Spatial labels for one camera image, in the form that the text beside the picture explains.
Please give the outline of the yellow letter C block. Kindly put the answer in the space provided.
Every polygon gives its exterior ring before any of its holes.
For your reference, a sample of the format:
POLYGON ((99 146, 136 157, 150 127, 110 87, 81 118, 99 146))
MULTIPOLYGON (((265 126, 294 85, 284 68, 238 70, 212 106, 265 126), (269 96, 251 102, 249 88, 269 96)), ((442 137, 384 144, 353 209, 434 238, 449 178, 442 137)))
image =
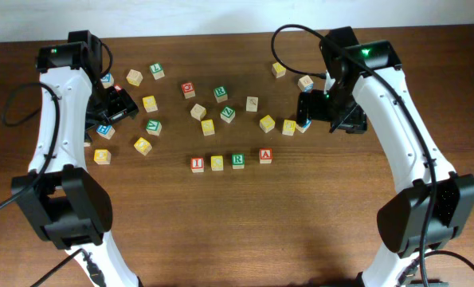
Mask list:
POLYGON ((210 157, 210 167, 212 171, 223 171, 224 157, 222 155, 212 155, 210 157))

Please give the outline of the red letter I block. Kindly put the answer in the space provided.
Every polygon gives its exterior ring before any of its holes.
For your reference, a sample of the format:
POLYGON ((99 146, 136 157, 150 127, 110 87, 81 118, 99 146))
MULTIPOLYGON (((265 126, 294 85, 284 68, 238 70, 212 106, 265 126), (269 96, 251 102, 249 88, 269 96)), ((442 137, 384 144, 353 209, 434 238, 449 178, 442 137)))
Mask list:
POLYGON ((201 157, 193 157, 190 161, 190 169, 193 173, 201 173, 205 170, 204 159, 201 157))

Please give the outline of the green letter R block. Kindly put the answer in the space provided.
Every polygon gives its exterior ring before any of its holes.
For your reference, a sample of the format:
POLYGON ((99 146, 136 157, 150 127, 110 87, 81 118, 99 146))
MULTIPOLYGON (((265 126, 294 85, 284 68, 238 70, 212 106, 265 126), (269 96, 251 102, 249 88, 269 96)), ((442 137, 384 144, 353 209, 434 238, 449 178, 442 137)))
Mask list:
POLYGON ((233 169, 244 169, 245 168, 245 155, 238 153, 232 154, 232 168, 233 169))

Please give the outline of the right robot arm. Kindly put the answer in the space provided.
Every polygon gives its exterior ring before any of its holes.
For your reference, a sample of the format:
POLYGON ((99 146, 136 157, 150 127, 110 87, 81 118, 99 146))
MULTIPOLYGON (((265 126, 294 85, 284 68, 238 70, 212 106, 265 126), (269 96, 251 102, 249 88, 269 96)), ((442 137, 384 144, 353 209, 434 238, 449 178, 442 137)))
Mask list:
POLYGON ((360 43, 350 27, 320 39, 325 86, 302 92, 296 120, 327 121, 332 130, 372 127, 393 175, 395 196, 377 214, 381 247, 358 286, 429 284, 427 257, 462 233, 474 207, 474 176, 459 175, 418 113, 402 63, 388 41, 360 43))

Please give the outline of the red letter A block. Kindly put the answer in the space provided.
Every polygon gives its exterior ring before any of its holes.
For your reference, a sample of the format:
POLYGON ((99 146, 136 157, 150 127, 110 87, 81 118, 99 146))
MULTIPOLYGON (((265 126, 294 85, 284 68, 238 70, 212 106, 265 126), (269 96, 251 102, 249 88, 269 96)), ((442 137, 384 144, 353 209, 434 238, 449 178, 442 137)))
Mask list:
POLYGON ((259 150, 260 164, 270 164, 273 160, 271 148, 261 148, 259 150))

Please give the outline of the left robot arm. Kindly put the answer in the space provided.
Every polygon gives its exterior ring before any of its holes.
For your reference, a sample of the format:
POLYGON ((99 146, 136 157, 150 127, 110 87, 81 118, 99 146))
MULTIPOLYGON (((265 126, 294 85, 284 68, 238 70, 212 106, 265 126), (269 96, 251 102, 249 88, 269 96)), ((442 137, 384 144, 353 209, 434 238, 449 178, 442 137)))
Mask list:
POLYGON ((11 193, 37 236, 73 256, 94 286, 140 286, 112 236, 111 199, 85 162, 89 129, 139 111, 125 90, 103 86, 106 48, 81 30, 69 33, 62 45, 39 50, 37 146, 27 175, 12 179, 11 193))

